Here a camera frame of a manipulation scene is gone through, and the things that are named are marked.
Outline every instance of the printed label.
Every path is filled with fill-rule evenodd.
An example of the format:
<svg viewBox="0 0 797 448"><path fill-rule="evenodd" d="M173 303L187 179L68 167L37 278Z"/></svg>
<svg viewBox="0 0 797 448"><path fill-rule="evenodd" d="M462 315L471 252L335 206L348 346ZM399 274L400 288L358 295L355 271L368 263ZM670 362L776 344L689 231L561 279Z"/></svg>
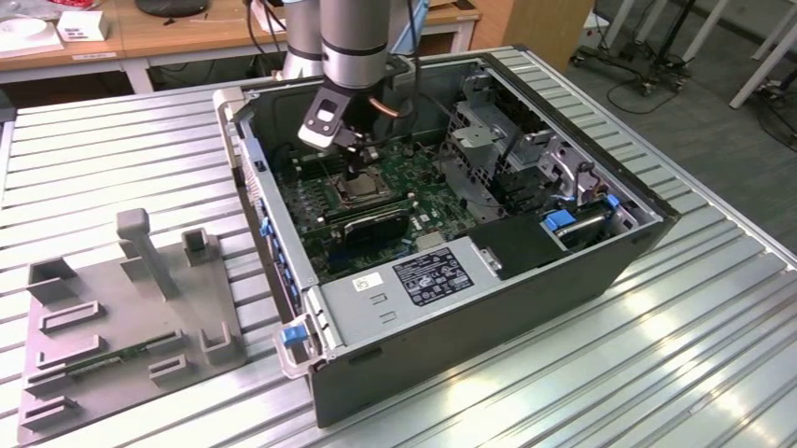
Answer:
<svg viewBox="0 0 797 448"><path fill-rule="evenodd" d="M351 281L351 283L354 284L355 291L360 292L368 289L370 287L376 287L378 285L380 285L383 283L382 276L379 275L379 273L370 273L363 277L355 278Z"/></svg>
<svg viewBox="0 0 797 448"><path fill-rule="evenodd" d="M418 306L428 305L473 286L473 280L449 247L395 265L394 271Z"/></svg>
<svg viewBox="0 0 797 448"><path fill-rule="evenodd" d="M107 53L88 53L88 54L76 54L72 56L75 61L85 61L88 59L107 59L107 58L116 58L116 52L109 51Z"/></svg>

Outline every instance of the black cable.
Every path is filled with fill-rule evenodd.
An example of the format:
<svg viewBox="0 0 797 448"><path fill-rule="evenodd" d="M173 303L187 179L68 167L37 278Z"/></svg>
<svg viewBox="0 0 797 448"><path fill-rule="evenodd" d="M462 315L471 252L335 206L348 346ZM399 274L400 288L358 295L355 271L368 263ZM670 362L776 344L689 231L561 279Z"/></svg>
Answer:
<svg viewBox="0 0 797 448"><path fill-rule="evenodd" d="M160 70L176 73L176 72L181 72L183 70L186 70L187 66L188 66L188 63L184 63L179 68L172 69L172 68L160 67Z"/></svg>
<svg viewBox="0 0 797 448"><path fill-rule="evenodd" d="M215 60L211 61L211 65L208 66L208 71L204 74L204 77L198 82L188 82L187 80L180 79L175 75L172 75L172 74L167 73L167 72L163 72L163 71L160 71L160 74L164 77L169 78L172 81L179 82L180 84L183 84L183 85L186 85L188 87L195 87L195 86L200 86L206 82L208 82L208 80L211 79L211 74L214 73L214 68L215 68Z"/></svg>
<svg viewBox="0 0 797 448"><path fill-rule="evenodd" d="M598 51L609 53L609 46L606 45L606 38L602 33L601 27L601 16L598 15L598 0L595 0L595 6L593 7L593 15L595 16L595 27L598 28L598 34L601 35L601 43L598 44Z"/></svg>
<svg viewBox="0 0 797 448"><path fill-rule="evenodd" d="M419 95L422 98L426 98L428 101L431 101L435 104L435 106L440 110L440 112L449 116L449 119L454 119L454 114L451 113L451 110L449 110L449 108L436 100L435 97L432 97L431 95L428 95L423 92L420 92Z"/></svg>
<svg viewBox="0 0 797 448"><path fill-rule="evenodd" d="M410 17L410 37L412 37L412 46L415 47L412 50L412 64L415 65L415 87L414 87L412 95L410 96L410 101L412 102L420 96L420 58L418 56L419 42L418 42L418 31L415 28L415 13L412 11L412 0L407 0L407 12L408 12L408 17ZM408 112L399 115L394 119L408 118L411 120L410 128L412 128L412 126L415 125L416 119L418 119L418 108L416 108L416 106L412 105L412 103L410 103L410 107L411 108L410 108ZM379 146L384 145L392 138L395 138L396 134L398 134L398 132L394 128L394 131L390 132L387 135L384 135L379 140L360 143L360 144L358 144L358 146L359 147L379 147Z"/></svg>
<svg viewBox="0 0 797 448"><path fill-rule="evenodd" d="M777 109L774 107L772 107L772 104L769 103L769 101L766 99L764 99L764 104L768 106L768 109L772 112L772 114L774 115L774 117L777 117L781 120L781 122L786 125L786 127L792 131L792 133L797 133L797 129L794 129L794 126L792 126L792 124L788 122L786 118L781 115L781 113L777 111Z"/></svg>
<svg viewBox="0 0 797 448"><path fill-rule="evenodd" d="M653 4L655 2L657 2L657 0L650 0L650 3L647 3L647 6L642 10L642 15L639 16L639 20L637 21L637 24L634 25L634 31L631 31L631 38L637 37L637 32L639 31L639 28L642 26L642 23L645 22L645 19L647 19L647 13L650 12L650 8L653 7Z"/></svg>
<svg viewBox="0 0 797 448"><path fill-rule="evenodd" d="M247 31L250 32L250 39L252 45L258 48L258 51L260 51L260 54L263 54L263 56L268 56L268 53L266 53L266 51L260 47L260 44L258 44L258 39L254 38L254 31L251 30L251 0L247 0Z"/></svg>
<svg viewBox="0 0 797 448"><path fill-rule="evenodd" d="M761 128L761 131L764 131L769 137L772 137L772 140L774 140L777 143L780 143L785 149L788 149L789 151L797 153L797 149L789 144L786 143L784 140L781 140L781 137L778 137L765 126L764 121L761 120L761 114L756 114L756 118L758 119L758 127Z"/></svg>
<svg viewBox="0 0 797 448"><path fill-rule="evenodd" d="M266 0L259 0L260 5L263 5L263 9L267 12L266 22L268 23L268 32L271 33L271 42L274 42L274 47L276 48L276 52L282 53L279 50L279 42L276 42L276 34L274 33L274 25L271 24L272 21L276 21L279 25L283 27L283 31L286 31L286 27L283 26L282 22L276 18L276 14L271 11L271 8L266 4Z"/></svg>
<svg viewBox="0 0 797 448"><path fill-rule="evenodd" d="M276 26L279 26L283 31L287 31L287 28L283 25L283 22L279 20L279 17L276 17L276 13L274 12L274 9L271 9L271 6L267 5L267 1L268 0L260 0L260 3L263 4L263 8L266 9L266 13L271 16L271 19L276 23Z"/></svg>
<svg viewBox="0 0 797 448"><path fill-rule="evenodd" d="M606 92L606 101L617 108L619 109L622 112L626 112L629 114L634 114L634 115L647 115L647 114L653 114L663 105L666 105L670 101L673 101L675 99L675 97L679 94L679 91L677 91L673 96L670 96L667 99L665 99L661 103L658 103L654 107L651 107L647 110L631 110L627 109L625 107L622 107L621 105L617 104L617 102L614 101L614 99L611 98L611 93L622 86L629 85L631 82L637 81L637 79L629 79L623 82L621 82L617 86L614 86L611 89L609 89L609 91Z"/></svg>

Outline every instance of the blue latch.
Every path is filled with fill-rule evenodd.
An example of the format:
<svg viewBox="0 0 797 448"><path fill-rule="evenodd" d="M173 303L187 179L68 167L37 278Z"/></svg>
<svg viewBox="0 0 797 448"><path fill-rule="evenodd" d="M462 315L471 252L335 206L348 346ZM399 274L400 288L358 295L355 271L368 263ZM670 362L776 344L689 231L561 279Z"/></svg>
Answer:
<svg viewBox="0 0 797 448"><path fill-rule="evenodd" d="M546 217L546 227L550 231L557 231L565 226L569 226L575 222L575 218L570 215L570 212L566 210L559 210L558 212L553 212Z"/></svg>
<svg viewBox="0 0 797 448"><path fill-rule="evenodd" d="M609 202L609 206L617 210L617 208L621 206L621 200L618 199L618 197L614 194L610 194L606 196L606 201Z"/></svg>
<svg viewBox="0 0 797 448"><path fill-rule="evenodd" d="M298 343L303 343L307 340L307 329L304 325L298 325L295 327L287 327L283 329L280 339L283 340L283 345L286 347L292 347Z"/></svg>
<svg viewBox="0 0 797 448"><path fill-rule="evenodd" d="M271 225L268 224L268 218L264 217L263 221L260 222L260 236L266 237L268 235Z"/></svg>

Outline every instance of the aluminum extrusion table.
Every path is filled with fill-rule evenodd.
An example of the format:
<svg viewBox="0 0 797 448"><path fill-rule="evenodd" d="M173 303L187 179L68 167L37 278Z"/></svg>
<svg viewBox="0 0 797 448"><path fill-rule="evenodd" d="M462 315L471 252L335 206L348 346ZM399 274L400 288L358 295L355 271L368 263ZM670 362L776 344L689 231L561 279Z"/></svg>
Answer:
<svg viewBox="0 0 797 448"><path fill-rule="evenodd" d="M271 346L278 316L212 113L220 86L23 110L0 148L0 446L16 440L24 265L120 256L112 212L133 205L156 245L192 226L222 235L250 363L44 446L797 441L793 255L534 56L494 54L685 215L605 294L318 429L306 382L283 376Z"/></svg>

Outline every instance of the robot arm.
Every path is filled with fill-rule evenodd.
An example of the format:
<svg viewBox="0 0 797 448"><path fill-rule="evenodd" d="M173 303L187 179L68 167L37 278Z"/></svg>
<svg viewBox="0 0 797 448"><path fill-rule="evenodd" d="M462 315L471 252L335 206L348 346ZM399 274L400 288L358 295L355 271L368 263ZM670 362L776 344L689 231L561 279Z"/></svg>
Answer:
<svg viewBox="0 0 797 448"><path fill-rule="evenodd" d="M415 51L412 35L419 36L427 10L428 0L415 4L410 0L410 7L407 0L286 1L290 32L283 76L319 74L319 59L324 73L299 130L299 138L312 147L352 147L371 133L380 113L372 103L383 90L387 54Z"/></svg>

